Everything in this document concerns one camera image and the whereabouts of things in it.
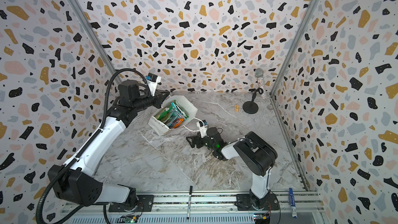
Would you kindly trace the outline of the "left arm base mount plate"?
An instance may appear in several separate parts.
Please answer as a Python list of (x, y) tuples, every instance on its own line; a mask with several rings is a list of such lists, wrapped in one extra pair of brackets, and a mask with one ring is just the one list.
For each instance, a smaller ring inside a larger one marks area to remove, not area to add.
[(125, 203), (113, 203), (108, 211), (111, 213), (141, 213), (151, 212), (154, 203), (154, 195), (137, 195)]

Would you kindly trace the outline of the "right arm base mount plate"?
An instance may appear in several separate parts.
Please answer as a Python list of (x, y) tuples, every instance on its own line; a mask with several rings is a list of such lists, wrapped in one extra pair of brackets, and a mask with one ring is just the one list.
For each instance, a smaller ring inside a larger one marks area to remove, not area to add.
[(239, 211), (278, 211), (279, 203), (273, 193), (268, 193), (259, 199), (252, 194), (238, 194), (234, 205)]

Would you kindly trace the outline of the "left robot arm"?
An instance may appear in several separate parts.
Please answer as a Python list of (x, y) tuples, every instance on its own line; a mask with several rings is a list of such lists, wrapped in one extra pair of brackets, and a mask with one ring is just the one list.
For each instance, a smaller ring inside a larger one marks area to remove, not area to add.
[(119, 96), (112, 105), (109, 105), (109, 98), (105, 98), (105, 115), (95, 133), (63, 165), (54, 165), (50, 168), (48, 172), (50, 183), (36, 208), (37, 223), (45, 222), (44, 204), (50, 191), (54, 191), (57, 198), (78, 205), (60, 220), (61, 223), (85, 206), (115, 203), (126, 211), (139, 207), (135, 188), (105, 184), (96, 180), (93, 175), (111, 144), (131, 124), (138, 113), (152, 106), (160, 109), (170, 92), (156, 89), (153, 83), (141, 84), (136, 80), (126, 80), (118, 88)]

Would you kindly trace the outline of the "white cartoon paper bag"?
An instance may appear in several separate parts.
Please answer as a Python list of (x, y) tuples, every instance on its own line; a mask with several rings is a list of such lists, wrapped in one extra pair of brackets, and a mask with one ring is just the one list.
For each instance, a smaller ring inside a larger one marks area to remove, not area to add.
[[(196, 118), (197, 113), (198, 109), (185, 96), (174, 95), (162, 103), (161, 108), (150, 117), (148, 125), (159, 136), (179, 128), (200, 132), (205, 128), (205, 123)], [(187, 127), (193, 120), (199, 122), (197, 130)]]

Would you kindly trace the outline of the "green tea candy bag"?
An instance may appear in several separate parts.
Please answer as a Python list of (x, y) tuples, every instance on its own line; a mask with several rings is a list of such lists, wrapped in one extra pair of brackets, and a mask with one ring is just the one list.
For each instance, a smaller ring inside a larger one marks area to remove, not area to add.
[(174, 100), (167, 107), (155, 115), (156, 120), (166, 125), (169, 129), (176, 129), (189, 118), (188, 112)]

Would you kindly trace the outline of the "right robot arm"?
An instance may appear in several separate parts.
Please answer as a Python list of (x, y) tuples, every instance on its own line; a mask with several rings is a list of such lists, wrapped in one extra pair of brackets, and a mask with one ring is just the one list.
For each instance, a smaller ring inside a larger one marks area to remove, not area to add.
[(239, 210), (271, 209), (273, 194), (269, 189), (271, 170), (278, 158), (277, 151), (250, 131), (243, 138), (227, 143), (216, 127), (205, 128), (195, 136), (186, 137), (191, 148), (206, 147), (212, 155), (221, 161), (241, 158), (252, 172), (252, 186), (248, 194), (237, 196), (235, 205)]

